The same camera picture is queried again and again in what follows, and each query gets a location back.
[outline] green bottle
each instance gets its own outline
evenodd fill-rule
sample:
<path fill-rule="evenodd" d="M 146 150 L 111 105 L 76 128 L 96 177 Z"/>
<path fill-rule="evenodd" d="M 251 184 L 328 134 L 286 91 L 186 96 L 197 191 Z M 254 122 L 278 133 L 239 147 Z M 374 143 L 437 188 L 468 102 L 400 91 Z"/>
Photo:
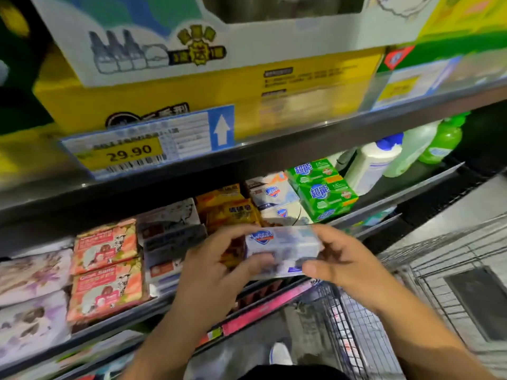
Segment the green bottle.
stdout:
<path fill-rule="evenodd" d="M 438 164 L 451 153 L 463 137 L 461 126 L 465 124 L 469 114 L 470 112 L 465 112 L 442 121 L 436 130 L 435 138 L 418 160 L 426 164 Z"/>

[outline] blue bottle cap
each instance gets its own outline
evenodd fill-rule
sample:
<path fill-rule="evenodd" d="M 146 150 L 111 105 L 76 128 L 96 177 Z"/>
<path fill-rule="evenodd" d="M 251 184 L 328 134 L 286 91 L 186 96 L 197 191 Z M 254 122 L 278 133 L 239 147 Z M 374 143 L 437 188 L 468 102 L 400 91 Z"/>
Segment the blue bottle cap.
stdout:
<path fill-rule="evenodd" d="M 396 133 L 395 135 L 384 137 L 378 141 L 375 141 L 375 144 L 382 150 L 391 150 L 395 145 L 401 145 L 403 141 L 403 133 Z"/>

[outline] person's left hand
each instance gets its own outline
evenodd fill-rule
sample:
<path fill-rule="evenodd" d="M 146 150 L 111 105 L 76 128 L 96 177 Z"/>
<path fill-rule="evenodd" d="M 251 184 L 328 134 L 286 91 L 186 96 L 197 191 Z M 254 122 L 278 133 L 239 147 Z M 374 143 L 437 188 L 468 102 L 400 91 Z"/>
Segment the person's left hand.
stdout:
<path fill-rule="evenodd" d="M 258 229 L 256 225 L 249 224 L 227 226 L 187 251 L 170 311 L 173 321 L 181 328 L 195 332 L 199 337 L 205 335 L 213 325 L 225 319 L 237 295 L 251 278 L 275 264 L 269 253 L 251 256 L 232 272 L 219 263 L 232 239 Z"/>

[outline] white arrow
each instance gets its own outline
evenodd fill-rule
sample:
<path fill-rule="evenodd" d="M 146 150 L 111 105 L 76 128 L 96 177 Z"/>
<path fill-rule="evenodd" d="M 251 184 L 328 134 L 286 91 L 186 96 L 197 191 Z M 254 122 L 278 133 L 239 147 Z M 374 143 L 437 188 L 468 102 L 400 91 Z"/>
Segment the white arrow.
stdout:
<path fill-rule="evenodd" d="M 219 118 L 219 122 L 217 127 L 215 128 L 214 134 L 217 135 L 219 146 L 227 144 L 227 131 L 230 131 L 231 128 L 227 125 L 227 122 L 224 119 L 224 116 L 221 114 Z"/>

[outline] person's right hand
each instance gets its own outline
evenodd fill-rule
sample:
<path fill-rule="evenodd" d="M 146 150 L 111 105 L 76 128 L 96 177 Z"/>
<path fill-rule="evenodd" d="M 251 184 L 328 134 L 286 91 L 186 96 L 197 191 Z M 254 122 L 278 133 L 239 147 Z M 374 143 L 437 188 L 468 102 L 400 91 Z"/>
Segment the person's right hand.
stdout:
<path fill-rule="evenodd" d="M 342 287 L 349 296 L 377 315 L 393 298 L 405 295 L 406 288 L 358 239 L 329 225 L 314 224 L 313 230 L 326 248 L 321 254 L 323 260 L 304 262 L 305 275 Z"/>

